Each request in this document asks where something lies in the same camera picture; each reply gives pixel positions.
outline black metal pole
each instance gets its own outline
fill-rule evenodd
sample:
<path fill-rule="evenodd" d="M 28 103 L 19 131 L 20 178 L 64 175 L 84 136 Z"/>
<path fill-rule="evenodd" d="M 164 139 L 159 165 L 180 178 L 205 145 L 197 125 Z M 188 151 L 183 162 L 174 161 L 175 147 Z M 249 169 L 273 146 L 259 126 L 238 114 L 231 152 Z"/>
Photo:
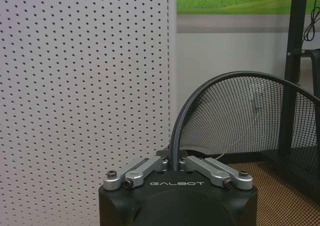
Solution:
<path fill-rule="evenodd" d="M 293 51 L 301 50 L 306 15 L 307 0 L 292 0 L 287 43 L 287 57 L 284 78 L 298 83 L 300 78 L 300 55 L 294 55 Z M 283 103 L 279 134 L 279 155 L 290 155 L 293 137 L 293 127 L 296 107 L 296 92 L 288 87 L 283 90 Z"/>

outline brown floor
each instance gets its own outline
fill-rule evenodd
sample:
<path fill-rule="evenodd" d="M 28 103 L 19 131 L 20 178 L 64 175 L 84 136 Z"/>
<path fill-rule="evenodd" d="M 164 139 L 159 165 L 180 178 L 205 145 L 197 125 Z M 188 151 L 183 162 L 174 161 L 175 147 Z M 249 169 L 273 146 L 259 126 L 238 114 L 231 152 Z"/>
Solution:
<path fill-rule="evenodd" d="M 272 173 L 265 163 L 232 164 L 246 169 L 258 188 L 258 226 L 320 225 L 320 206 Z"/>

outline galbot logo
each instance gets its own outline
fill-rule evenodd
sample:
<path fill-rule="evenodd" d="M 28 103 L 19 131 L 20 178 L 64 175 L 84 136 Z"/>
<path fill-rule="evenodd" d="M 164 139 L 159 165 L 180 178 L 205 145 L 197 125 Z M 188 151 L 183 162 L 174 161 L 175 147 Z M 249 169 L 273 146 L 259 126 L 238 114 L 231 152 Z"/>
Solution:
<path fill-rule="evenodd" d="M 151 182 L 151 186 L 161 186 L 161 185 L 166 185 L 166 186 L 194 186 L 194 185 L 200 185 L 202 186 L 205 182 L 177 182 L 177 183 L 172 183 L 172 182 Z"/>

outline metal bracket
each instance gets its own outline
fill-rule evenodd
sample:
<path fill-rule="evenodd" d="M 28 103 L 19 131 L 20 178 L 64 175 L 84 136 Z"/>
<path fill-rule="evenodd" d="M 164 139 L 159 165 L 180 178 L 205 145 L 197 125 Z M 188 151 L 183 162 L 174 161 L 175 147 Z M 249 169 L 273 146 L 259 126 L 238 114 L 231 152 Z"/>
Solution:
<path fill-rule="evenodd" d="M 235 187 L 249 190 L 253 185 L 253 178 L 213 159 L 204 160 L 195 156 L 188 156 L 180 161 L 184 171 L 198 171 L 208 179 L 213 185 L 219 187 Z M 165 157 L 154 156 L 151 159 L 139 159 L 126 165 L 121 170 L 110 170 L 103 179 L 104 189 L 116 190 L 121 184 L 130 189 L 138 187 L 144 183 L 144 179 L 153 171 L 165 171 L 168 169 L 168 160 Z"/>
<path fill-rule="evenodd" d="M 213 185 L 219 187 L 230 187 L 232 183 L 229 173 L 217 169 L 195 156 L 188 156 L 185 158 L 184 169 L 186 171 L 198 171 L 209 178 Z"/>
<path fill-rule="evenodd" d="M 204 161 L 213 167 L 216 167 L 220 170 L 224 170 L 227 173 L 229 173 L 232 183 L 235 187 L 242 189 L 242 190 L 249 190 L 253 187 L 253 181 L 254 179 L 248 174 L 248 173 L 239 173 L 237 170 L 211 158 L 208 157 L 204 159 Z"/>
<path fill-rule="evenodd" d="M 143 184 L 145 177 L 153 171 L 168 169 L 168 160 L 154 156 L 151 159 L 139 159 L 126 165 L 121 170 L 111 170 L 103 179 L 104 189 L 116 190 L 123 183 L 126 188 L 137 187 Z"/>
<path fill-rule="evenodd" d="M 164 171 L 168 168 L 168 161 L 159 156 L 154 156 L 140 167 L 125 174 L 124 185 L 126 188 L 134 188 L 142 185 L 144 179 L 153 171 Z"/>

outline white wall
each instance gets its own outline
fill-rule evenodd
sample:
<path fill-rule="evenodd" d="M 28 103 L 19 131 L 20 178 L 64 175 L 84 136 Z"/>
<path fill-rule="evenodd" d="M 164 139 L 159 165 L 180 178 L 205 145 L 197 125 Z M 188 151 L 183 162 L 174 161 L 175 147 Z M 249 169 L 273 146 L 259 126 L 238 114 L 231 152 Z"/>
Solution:
<path fill-rule="evenodd" d="M 287 33 L 178 34 L 177 107 L 206 80 L 231 71 L 251 70 L 283 77 Z M 320 33 L 305 49 L 320 48 Z M 311 62 L 303 59 L 301 86 L 312 90 Z"/>

